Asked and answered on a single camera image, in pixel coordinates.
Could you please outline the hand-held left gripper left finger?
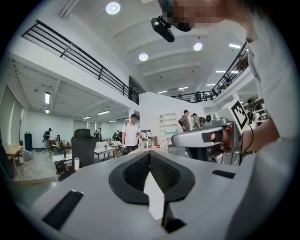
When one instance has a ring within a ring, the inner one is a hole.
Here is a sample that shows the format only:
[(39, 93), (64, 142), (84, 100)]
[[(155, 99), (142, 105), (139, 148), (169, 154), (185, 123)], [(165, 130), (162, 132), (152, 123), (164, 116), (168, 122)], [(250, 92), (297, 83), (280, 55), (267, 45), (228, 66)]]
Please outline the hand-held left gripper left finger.
[[(129, 156), (80, 169), (40, 196), (30, 209), (17, 204), (43, 235), (56, 240), (154, 240), (165, 230), (146, 205), (123, 202), (109, 185), (109, 174)], [(57, 231), (42, 218), (71, 190), (84, 195), (62, 228)]]

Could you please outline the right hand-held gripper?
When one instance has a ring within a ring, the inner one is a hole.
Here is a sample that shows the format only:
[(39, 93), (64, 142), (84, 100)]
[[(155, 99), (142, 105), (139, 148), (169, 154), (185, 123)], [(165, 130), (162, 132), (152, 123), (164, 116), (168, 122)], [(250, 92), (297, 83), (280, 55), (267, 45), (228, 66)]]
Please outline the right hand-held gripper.
[(215, 136), (214, 140), (203, 147), (202, 130), (187, 131), (171, 137), (172, 144), (178, 147), (187, 147), (189, 157), (197, 160), (219, 164), (240, 165), (243, 132), (248, 126), (249, 119), (242, 103), (233, 100), (225, 104), (215, 113), (206, 117), (204, 130), (215, 135), (218, 132), (230, 133), (231, 147), (224, 146), (223, 138)]

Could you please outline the person's right hand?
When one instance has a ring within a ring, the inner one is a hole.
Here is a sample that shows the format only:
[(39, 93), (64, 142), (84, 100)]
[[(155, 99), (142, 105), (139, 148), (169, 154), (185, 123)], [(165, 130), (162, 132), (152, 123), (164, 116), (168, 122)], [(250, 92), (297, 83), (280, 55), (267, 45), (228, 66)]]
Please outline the person's right hand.
[(229, 152), (233, 145), (232, 132), (226, 129), (211, 133), (211, 140), (214, 143), (222, 143), (223, 151)]

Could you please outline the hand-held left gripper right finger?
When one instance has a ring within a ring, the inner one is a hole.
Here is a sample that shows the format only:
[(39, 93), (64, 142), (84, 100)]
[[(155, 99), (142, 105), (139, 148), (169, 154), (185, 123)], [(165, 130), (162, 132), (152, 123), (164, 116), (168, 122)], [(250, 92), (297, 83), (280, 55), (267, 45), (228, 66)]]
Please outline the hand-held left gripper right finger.
[(221, 200), (237, 166), (150, 151), (150, 172), (164, 194), (161, 235), (157, 240), (224, 240), (233, 215)]

